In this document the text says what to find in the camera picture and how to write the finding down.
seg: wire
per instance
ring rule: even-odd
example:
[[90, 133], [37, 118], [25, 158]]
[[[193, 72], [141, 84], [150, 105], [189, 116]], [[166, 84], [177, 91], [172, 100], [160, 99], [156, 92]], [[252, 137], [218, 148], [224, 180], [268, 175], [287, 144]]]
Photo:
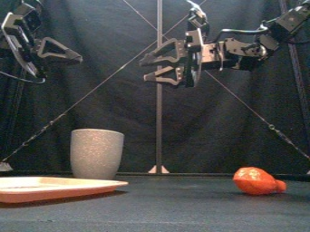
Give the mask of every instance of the wire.
[[23, 79], [23, 78], [21, 78], [21, 77], [18, 77], [18, 76], [14, 76], [14, 75], [11, 75], [11, 74], [9, 74], [9, 73], [6, 73], [6, 72], [2, 72], [2, 71], [0, 71], [0, 74], [2, 74], [3, 76], [9, 77], [9, 78], [15, 79], [17, 81], [26, 82], [26, 83], [43, 84], [43, 83], [46, 82], [46, 78], [43, 78], [42, 81], [35, 82], [35, 81], [30, 81], [30, 80], [27, 80], [27, 79]]

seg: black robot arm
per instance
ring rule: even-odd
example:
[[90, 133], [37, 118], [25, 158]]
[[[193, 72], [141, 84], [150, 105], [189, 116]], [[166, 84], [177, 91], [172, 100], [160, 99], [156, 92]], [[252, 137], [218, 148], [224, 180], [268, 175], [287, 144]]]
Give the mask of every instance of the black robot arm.
[[[165, 66], [145, 75], [148, 82], [194, 87], [201, 78], [201, 70], [230, 68], [252, 71], [273, 56], [281, 44], [297, 35], [310, 17], [310, 0], [307, 0], [279, 18], [262, 22], [258, 30], [224, 29], [216, 39], [208, 42], [208, 17], [200, 6], [194, 3], [192, 5], [186, 40], [169, 40], [140, 62], [141, 66]], [[256, 39], [253, 43], [244, 43], [234, 38], [220, 41], [224, 34], [256, 35]]]

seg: tray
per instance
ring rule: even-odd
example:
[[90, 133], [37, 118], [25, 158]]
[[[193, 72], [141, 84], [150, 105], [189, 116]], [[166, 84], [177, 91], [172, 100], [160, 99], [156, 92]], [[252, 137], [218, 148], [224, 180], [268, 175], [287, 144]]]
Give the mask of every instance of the tray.
[[128, 182], [50, 177], [0, 178], [0, 202], [22, 203], [113, 192]]

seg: orange object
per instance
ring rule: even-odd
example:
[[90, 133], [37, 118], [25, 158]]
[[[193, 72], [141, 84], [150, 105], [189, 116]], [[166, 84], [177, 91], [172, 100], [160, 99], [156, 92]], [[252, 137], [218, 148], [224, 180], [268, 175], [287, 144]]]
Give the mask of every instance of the orange object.
[[241, 168], [233, 180], [238, 188], [252, 195], [266, 195], [287, 191], [287, 183], [256, 167]]

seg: ceramic cup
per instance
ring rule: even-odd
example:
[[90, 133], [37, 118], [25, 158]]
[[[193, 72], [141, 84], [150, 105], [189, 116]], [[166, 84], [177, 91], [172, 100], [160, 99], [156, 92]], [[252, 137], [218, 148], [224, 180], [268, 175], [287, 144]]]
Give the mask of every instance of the ceramic cup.
[[71, 132], [71, 170], [79, 179], [114, 179], [124, 155], [124, 134], [113, 130]]

